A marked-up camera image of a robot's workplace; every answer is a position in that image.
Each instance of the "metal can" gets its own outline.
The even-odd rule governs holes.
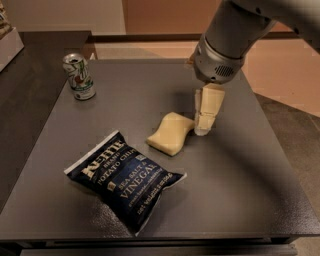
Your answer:
[[[96,92],[93,80],[89,74],[88,62],[79,53],[71,53],[63,58],[63,68],[68,75],[68,81],[77,100],[92,98]]]

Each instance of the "kettle chips bag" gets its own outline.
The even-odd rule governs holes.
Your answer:
[[[186,177],[171,173],[128,146],[115,131],[65,170],[67,176],[100,194],[129,230],[144,227],[164,189]]]

